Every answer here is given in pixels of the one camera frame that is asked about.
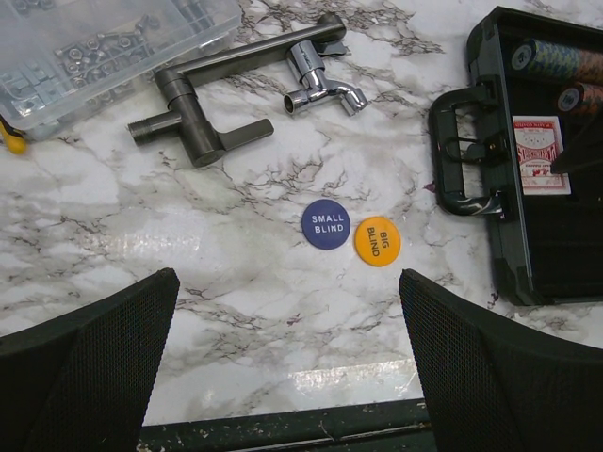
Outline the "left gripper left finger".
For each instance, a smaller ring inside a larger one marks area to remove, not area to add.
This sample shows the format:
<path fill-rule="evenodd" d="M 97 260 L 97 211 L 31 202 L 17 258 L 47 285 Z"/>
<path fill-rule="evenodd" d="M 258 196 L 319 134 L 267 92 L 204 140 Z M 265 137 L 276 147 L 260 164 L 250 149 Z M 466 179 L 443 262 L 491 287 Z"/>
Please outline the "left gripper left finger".
<path fill-rule="evenodd" d="M 2 450 L 136 450 L 179 286 L 164 268 L 3 336 Z"/>

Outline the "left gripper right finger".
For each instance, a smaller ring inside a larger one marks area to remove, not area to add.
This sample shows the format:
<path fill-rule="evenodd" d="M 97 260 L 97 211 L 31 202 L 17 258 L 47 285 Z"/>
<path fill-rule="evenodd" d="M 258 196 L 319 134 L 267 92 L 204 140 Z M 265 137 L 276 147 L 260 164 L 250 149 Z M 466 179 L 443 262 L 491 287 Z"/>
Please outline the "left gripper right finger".
<path fill-rule="evenodd" d="M 402 271 L 399 295 L 440 451 L 599 451 L 602 351 Z"/>

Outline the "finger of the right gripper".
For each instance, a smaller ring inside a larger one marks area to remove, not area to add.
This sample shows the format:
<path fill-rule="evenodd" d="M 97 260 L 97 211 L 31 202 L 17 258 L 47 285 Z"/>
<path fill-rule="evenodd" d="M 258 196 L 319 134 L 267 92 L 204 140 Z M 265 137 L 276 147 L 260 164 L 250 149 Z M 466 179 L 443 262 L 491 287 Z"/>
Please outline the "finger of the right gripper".
<path fill-rule="evenodd" d="M 552 163 L 556 174 L 584 170 L 602 163 L 602 125 L 589 124 L 569 143 Z"/>

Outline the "red playing card deck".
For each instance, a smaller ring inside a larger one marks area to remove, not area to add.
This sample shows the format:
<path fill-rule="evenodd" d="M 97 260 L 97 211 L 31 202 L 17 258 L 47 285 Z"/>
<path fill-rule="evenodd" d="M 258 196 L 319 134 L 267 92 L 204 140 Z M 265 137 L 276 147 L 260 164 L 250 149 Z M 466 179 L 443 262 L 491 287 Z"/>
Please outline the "red playing card deck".
<path fill-rule="evenodd" d="M 551 171 L 563 152 L 557 116 L 513 116 L 513 131 L 523 194 L 564 196 L 571 194 L 569 177 Z"/>

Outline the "black poker set case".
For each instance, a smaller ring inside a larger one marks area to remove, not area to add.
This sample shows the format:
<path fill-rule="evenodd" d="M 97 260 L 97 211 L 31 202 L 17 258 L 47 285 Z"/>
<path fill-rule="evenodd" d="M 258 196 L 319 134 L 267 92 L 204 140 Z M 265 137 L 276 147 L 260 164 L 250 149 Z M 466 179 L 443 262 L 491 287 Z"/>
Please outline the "black poker set case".
<path fill-rule="evenodd" d="M 516 305 L 602 298 L 602 33 L 498 7 L 466 44 L 471 84 L 429 113 L 435 192 L 488 219 Z"/>

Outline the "brown poker chip stack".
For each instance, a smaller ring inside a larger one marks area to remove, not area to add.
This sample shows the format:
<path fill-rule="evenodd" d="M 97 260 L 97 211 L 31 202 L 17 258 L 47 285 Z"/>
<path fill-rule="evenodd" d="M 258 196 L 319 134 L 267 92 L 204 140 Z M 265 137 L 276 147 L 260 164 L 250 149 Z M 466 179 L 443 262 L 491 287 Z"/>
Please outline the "brown poker chip stack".
<path fill-rule="evenodd" d="M 579 66 L 576 79 L 588 84 L 601 85 L 603 81 L 603 55 L 579 49 Z"/>

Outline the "blue poker chip stack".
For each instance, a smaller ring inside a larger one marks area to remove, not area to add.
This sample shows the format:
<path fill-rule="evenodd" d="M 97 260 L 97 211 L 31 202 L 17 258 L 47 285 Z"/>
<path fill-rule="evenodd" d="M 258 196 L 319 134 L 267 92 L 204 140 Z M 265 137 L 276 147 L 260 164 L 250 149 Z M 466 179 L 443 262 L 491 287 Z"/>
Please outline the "blue poker chip stack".
<path fill-rule="evenodd" d="M 511 57 L 515 71 L 563 80 L 576 79 L 578 66 L 579 48 L 545 40 L 524 40 Z"/>

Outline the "orange big blind button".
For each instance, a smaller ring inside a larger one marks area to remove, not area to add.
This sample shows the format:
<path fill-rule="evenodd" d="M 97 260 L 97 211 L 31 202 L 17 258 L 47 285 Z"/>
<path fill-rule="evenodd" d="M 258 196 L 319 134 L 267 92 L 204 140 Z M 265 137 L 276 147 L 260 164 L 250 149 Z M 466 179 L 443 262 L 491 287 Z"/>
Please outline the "orange big blind button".
<path fill-rule="evenodd" d="M 401 251 L 401 235 L 396 225 L 385 217 L 364 219 L 354 233 L 354 248 L 362 261 L 370 266 L 388 266 Z"/>

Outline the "blue small blind button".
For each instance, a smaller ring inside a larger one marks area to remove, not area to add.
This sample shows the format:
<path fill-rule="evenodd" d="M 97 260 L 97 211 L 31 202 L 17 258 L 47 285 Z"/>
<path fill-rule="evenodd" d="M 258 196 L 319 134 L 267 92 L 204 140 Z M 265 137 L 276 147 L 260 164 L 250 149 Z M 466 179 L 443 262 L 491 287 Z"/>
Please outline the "blue small blind button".
<path fill-rule="evenodd" d="M 301 216 L 306 240 L 320 250 L 335 250 L 350 236 L 350 216 L 338 202 L 321 199 L 311 202 Z"/>

